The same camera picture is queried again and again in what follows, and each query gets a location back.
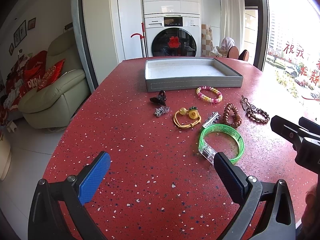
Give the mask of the green translucent bangle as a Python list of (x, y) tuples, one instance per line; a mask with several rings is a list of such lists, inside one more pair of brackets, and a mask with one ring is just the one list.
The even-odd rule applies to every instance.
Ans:
[(205, 136), (210, 133), (225, 133), (230, 136), (238, 145), (238, 154), (235, 158), (230, 159), (229, 161), (232, 164), (236, 164), (239, 159), (242, 157), (245, 151), (245, 144), (241, 134), (231, 126), (224, 124), (213, 124), (204, 128), (199, 137), (198, 151), (203, 157), (205, 157), (211, 164), (214, 163), (214, 155), (217, 153), (206, 141)]

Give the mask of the silver star hair clip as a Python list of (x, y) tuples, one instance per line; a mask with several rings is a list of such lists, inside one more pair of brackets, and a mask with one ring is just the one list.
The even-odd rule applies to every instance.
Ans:
[(220, 118), (220, 114), (218, 112), (212, 112), (212, 114), (204, 121), (202, 128), (205, 129), (208, 126), (211, 126), (217, 123), (219, 118)]

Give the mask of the black hair claw clip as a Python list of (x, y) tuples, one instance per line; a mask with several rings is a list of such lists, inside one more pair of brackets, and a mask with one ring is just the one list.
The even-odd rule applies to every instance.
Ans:
[(155, 103), (161, 106), (166, 106), (166, 100), (167, 100), (167, 96), (165, 94), (165, 91), (163, 90), (161, 90), (157, 96), (150, 98), (150, 101), (152, 103)]

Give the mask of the grey jewelry tray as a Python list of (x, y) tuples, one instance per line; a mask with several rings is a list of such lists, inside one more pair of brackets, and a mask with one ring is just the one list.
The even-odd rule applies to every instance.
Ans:
[(195, 89), (201, 86), (239, 88), (244, 77), (217, 59), (204, 57), (165, 57), (145, 63), (146, 90)]

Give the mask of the brown round chair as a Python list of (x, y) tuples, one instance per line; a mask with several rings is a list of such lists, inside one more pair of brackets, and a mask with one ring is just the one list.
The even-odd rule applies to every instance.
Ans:
[(238, 57), (239, 60), (242, 60), (242, 61), (248, 61), (249, 59), (249, 51), (248, 50), (244, 50)]
[(238, 59), (239, 58), (239, 50), (236, 46), (232, 46), (228, 53), (227, 53), (227, 58), (230, 59)]

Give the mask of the white cloth on chair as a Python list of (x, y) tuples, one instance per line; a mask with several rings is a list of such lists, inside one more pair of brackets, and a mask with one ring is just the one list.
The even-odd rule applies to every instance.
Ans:
[(219, 46), (213, 47), (210, 56), (227, 57), (229, 50), (235, 46), (235, 41), (231, 37), (225, 37)]

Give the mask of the checkered tote bag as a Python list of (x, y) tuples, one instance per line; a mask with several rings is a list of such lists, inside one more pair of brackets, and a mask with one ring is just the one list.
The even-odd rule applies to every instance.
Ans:
[(213, 35), (210, 25), (201, 25), (201, 54), (202, 56), (209, 56), (213, 51)]

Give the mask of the red embroidered cushion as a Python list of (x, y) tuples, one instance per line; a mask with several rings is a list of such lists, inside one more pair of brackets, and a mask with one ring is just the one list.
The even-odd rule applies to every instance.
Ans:
[(37, 91), (40, 91), (49, 85), (53, 84), (60, 76), (62, 73), (63, 66), (65, 64), (66, 59), (62, 59), (58, 61), (56, 64), (51, 66), (49, 69), (46, 70), (43, 78), (41, 79)]

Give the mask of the white curtain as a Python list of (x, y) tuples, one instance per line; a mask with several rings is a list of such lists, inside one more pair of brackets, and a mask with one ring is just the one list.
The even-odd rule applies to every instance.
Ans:
[(220, 40), (230, 37), (235, 46), (243, 49), (245, 30), (245, 0), (220, 0)]

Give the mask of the white front-load washing machine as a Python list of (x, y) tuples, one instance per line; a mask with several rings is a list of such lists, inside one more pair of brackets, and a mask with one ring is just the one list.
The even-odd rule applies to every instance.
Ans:
[(199, 14), (150, 14), (144, 25), (149, 57), (201, 56)]

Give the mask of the red handled mop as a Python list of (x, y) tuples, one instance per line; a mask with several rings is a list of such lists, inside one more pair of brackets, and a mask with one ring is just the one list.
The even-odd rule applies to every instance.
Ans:
[(142, 33), (134, 33), (130, 37), (133, 38), (135, 36), (138, 36), (140, 39), (140, 46), (142, 51), (142, 57), (148, 57), (148, 50), (146, 45), (146, 32), (145, 32), (145, 24), (144, 22), (141, 23)]

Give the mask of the small framed wall picture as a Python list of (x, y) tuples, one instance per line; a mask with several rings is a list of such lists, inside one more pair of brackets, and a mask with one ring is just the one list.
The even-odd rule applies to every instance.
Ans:
[(27, 30), (34, 29), (36, 25), (36, 18), (32, 18), (31, 20), (28, 21), (28, 28)]

